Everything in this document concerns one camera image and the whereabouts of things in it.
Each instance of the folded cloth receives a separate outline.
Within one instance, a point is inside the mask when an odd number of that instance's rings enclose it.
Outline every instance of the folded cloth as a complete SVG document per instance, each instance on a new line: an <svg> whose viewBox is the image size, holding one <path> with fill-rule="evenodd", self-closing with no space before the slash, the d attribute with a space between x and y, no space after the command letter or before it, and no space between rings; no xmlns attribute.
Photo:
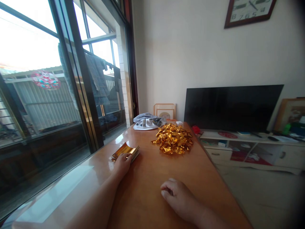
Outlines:
<svg viewBox="0 0 305 229"><path fill-rule="evenodd" d="M151 113L140 114L133 121L136 123L133 126L135 130L152 130L165 124L161 117L154 116Z"/></svg>
<svg viewBox="0 0 305 229"><path fill-rule="evenodd" d="M142 119L141 121L138 121L133 126L133 128L135 130L152 130L152 129L157 129L158 126L155 125L155 123L153 121L154 121L153 119Z"/></svg>
<svg viewBox="0 0 305 229"><path fill-rule="evenodd" d="M141 121L142 119L156 119L156 118L161 119L161 117L154 116L151 113L143 113L143 114L139 114L137 117L135 117L133 119L133 122L138 122L138 121Z"/></svg>

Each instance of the sliding glass door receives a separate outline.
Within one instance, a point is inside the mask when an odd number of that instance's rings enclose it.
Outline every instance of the sliding glass door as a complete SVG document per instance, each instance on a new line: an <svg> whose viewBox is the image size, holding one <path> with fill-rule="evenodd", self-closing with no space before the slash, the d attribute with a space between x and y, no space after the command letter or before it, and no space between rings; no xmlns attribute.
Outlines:
<svg viewBox="0 0 305 229"><path fill-rule="evenodd" d="M1 220L132 123L122 15L113 0L0 0Z"/></svg>

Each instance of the picture frame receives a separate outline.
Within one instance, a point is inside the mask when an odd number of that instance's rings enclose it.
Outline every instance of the picture frame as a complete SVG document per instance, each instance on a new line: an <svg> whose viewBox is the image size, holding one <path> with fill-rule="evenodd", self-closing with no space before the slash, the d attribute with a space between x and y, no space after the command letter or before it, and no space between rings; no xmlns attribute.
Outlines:
<svg viewBox="0 0 305 229"><path fill-rule="evenodd" d="M174 109L157 109L157 116L163 120L174 119Z"/></svg>
<svg viewBox="0 0 305 229"><path fill-rule="evenodd" d="M158 110L159 114L161 114L160 110L164 110L164 112L167 112L171 116L170 119L176 118L176 104L174 103L156 103L153 106L153 114L158 116Z"/></svg>
<svg viewBox="0 0 305 229"><path fill-rule="evenodd" d="M288 123L298 122L302 116L305 116L305 98L283 99L274 130L283 131Z"/></svg>

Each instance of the green bottle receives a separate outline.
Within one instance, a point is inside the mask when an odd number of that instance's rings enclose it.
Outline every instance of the green bottle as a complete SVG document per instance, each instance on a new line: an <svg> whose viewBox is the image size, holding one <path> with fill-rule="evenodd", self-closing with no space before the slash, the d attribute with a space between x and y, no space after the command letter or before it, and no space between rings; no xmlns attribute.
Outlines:
<svg viewBox="0 0 305 229"><path fill-rule="evenodd" d="M290 123L285 125L285 128L284 128L282 134L287 135L289 133L290 128L291 128L291 124Z"/></svg>

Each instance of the drawer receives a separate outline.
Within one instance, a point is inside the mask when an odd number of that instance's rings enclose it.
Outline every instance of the drawer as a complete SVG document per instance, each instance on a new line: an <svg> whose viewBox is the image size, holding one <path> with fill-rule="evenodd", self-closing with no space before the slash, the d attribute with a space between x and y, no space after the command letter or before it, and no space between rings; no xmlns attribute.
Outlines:
<svg viewBox="0 0 305 229"><path fill-rule="evenodd" d="M219 159L229 161L231 159L232 151L219 149L205 149L212 159Z"/></svg>
<svg viewBox="0 0 305 229"><path fill-rule="evenodd" d="M274 165L305 169L305 147L283 146Z"/></svg>

